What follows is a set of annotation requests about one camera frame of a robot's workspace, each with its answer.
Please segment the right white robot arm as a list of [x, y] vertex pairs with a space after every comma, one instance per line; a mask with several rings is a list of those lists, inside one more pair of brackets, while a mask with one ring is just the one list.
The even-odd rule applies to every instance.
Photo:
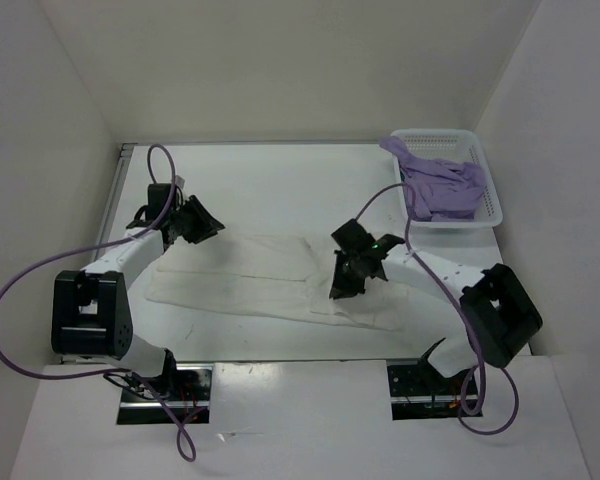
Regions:
[[505, 368], [543, 326], [543, 319], [514, 271], [461, 265], [414, 249], [393, 234], [376, 239], [355, 219], [331, 234], [337, 245], [329, 296], [354, 298], [380, 279], [437, 296], [456, 309], [465, 333], [445, 338], [419, 360], [419, 382], [440, 393], [454, 376], [483, 362]]

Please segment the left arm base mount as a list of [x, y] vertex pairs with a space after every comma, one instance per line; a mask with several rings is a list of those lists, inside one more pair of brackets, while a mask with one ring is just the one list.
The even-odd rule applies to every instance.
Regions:
[[[213, 369], [176, 369], [168, 375], [147, 378], [176, 419], [186, 424], [208, 424]], [[148, 387], [130, 374], [104, 374], [109, 384], [121, 390], [118, 425], [168, 424], [172, 420]]]

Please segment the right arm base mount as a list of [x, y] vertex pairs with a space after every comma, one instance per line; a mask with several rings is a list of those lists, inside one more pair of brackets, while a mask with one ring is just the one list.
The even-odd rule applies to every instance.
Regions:
[[464, 416], [460, 397], [467, 370], [434, 378], [419, 367], [417, 359], [388, 361], [386, 369], [394, 421]]

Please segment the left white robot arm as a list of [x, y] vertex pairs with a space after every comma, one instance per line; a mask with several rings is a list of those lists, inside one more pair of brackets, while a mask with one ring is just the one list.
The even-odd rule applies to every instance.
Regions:
[[225, 226], [194, 195], [167, 183], [147, 189], [147, 203], [126, 226], [121, 245], [79, 271], [65, 270], [54, 282], [51, 346], [55, 353], [97, 358], [128, 371], [134, 388], [160, 400], [174, 396], [186, 380], [173, 353], [134, 333], [128, 288], [176, 240], [199, 244]]

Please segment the white t shirt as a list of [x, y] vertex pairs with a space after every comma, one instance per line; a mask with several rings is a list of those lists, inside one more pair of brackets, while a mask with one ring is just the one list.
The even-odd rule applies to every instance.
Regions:
[[361, 295], [330, 298], [334, 250], [323, 235], [224, 232], [198, 245], [179, 240], [156, 261], [145, 297], [235, 316], [402, 330], [404, 286], [372, 279]]

